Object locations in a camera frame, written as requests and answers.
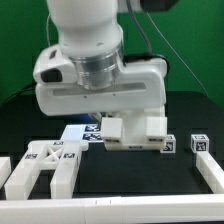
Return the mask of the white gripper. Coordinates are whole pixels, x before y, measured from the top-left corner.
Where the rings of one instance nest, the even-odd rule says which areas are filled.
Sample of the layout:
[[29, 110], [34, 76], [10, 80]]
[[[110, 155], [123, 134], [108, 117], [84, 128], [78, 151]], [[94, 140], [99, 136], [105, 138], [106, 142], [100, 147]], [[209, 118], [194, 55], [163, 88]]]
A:
[[166, 103], [162, 58], [127, 63], [118, 67], [115, 83], [101, 90], [87, 90], [77, 81], [69, 84], [37, 84], [39, 107], [48, 116], [119, 112], [161, 108]]

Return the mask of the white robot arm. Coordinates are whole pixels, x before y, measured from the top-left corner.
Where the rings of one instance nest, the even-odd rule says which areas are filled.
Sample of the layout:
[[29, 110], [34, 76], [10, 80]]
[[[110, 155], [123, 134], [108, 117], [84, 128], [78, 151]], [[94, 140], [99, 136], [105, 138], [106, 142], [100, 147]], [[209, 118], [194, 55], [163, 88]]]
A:
[[58, 43], [43, 50], [33, 77], [49, 116], [160, 108], [165, 58], [126, 62], [119, 13], [167, 10], [174, 0], [46, 0]]

